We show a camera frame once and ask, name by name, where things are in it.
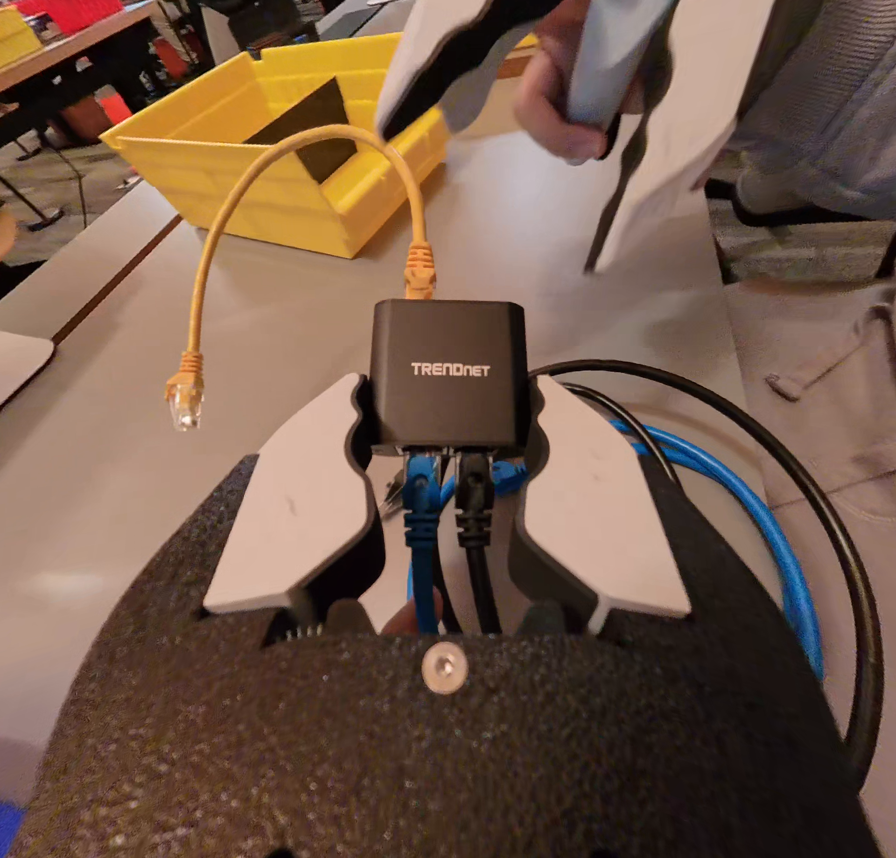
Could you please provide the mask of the small yellow bin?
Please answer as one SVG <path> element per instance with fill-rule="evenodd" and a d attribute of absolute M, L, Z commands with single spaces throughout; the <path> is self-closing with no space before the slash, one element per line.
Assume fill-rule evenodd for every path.
<path fill-rule="evenodd" d="M 1 68 L 6 68 L 22 58 L 42 50 L 39 37 L 21 13 L 13 5 L 1 7 Z"/>

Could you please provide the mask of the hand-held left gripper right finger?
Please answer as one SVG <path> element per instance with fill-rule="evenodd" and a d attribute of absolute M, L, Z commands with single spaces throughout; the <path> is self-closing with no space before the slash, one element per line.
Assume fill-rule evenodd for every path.
<path fill-rule="evenodd" d="M 532 381 L 531 406 L 512 583 L 574 625 L 604 625 L 612 610 L 687 617 L 691 601 L 633 447 L 549 375 Z"/>

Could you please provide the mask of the red plastic bin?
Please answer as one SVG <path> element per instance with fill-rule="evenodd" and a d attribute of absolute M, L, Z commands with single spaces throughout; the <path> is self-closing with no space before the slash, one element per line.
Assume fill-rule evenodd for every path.
<path fill-rule="evenodd" d="M 65 36 L 75 35 L 126 9 L 121 0 L 14 0 L 11 4 L 23 17 L 48 15 Z"/>

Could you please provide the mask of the person's right hand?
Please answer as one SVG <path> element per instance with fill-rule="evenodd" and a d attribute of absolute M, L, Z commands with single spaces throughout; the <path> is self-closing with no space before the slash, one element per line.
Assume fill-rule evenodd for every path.
<path fill-rule="evenodd" d="M 564 0 L 534 29 L 538 51 L 521 76 L 514 113 L 538 146 L 574 165 L 602 158 L 607 136 L 566 118 L 566 91 L 590 0 Z"/>

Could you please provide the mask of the person's grey sweater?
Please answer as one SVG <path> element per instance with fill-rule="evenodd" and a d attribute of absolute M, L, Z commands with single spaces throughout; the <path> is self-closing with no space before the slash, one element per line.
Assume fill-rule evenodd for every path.
<path fill-rule="evenodd" d="M 824 0 L 735 130 L 743 223 L 894 220 L 894 35 L 895 0 Z"/>

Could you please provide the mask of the white desk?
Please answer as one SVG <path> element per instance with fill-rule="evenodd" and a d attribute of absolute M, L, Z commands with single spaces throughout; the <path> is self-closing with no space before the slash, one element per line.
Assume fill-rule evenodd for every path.
<path fill-rule="evenodd" d="M 400 33 L 417 0 L 344 0 L 315 24 L 323 41 Z"/>

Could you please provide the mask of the wooden table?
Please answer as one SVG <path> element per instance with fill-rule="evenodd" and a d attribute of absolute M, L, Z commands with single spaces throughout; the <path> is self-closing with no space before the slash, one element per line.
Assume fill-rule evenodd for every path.
<path fill-rule="evenodd" d="M 68 107 L 108 87 L 130 112 L 141 111 L 150 90 L 140 76 L 161 86 L 151 62 L 153 0 L 129 5 L 78 33 L 2 66 L 1 145 L 44 125 L 60 123 Z"/>

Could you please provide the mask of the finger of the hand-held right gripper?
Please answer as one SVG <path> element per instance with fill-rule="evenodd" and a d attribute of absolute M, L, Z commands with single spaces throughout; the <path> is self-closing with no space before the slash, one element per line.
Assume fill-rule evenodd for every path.
<path fill-rule="evenodd" d="M 452 133 L 466 129 L 510 52 L 562 1 L 417 0 L 378 99 L 378 135 L 394 138 L 435 106 Z"/>
<path fill-rule="evenodd" d="M 666 86 L 649 112 L 622 127 L 611 158 L 617 188 L 584 271 L 599 273 L 690 210 L 696 185 L 735 129 L 738 107 L 776 0 L 680 0 L 666 28 Z"/>

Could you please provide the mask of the adjacent grey desk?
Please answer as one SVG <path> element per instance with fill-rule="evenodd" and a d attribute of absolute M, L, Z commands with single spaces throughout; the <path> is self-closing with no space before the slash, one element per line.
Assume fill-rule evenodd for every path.
<path fill-rule="evenodd" d="M 59 344 L 181 221 L 142 182 L 1 302 L 3 332 Z"/>

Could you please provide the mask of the black network adapter box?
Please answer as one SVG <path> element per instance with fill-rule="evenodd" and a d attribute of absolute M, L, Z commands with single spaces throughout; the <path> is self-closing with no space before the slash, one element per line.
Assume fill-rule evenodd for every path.
<path fill-rule="evenodd" d="M 375 305 L 373 445 L 510 451 L 531 421 L 524 309 L 507 302 L 389 299 Z"/>

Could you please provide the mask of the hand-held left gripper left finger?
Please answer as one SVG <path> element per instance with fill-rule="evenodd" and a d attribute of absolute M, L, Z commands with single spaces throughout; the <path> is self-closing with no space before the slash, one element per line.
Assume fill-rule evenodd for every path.
<path fill-rule="evenodd" d="M 367 467 L 370 386 L 349 373 L 263 445 L 203 600 L 210 614 L 327 615 L 382 576 L 383 523 Z"/>

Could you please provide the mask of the yellow plastic bin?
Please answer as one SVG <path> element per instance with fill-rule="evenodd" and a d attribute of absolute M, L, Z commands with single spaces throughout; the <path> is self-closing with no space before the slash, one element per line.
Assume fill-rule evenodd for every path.
<path fill-rule="evenodd" d="M 250 139 L 330 79 L 348 123 L 372 132 L 376 103 L 400 33 L 243 52 L 216 66 L 101 139 L 184 218 L 207 229 L 263 145 Z M 407 205 L 392 165 L 357 147 L 319 184 L 291 155 L 260 176 L 226 234 L 350 259 Z"/>

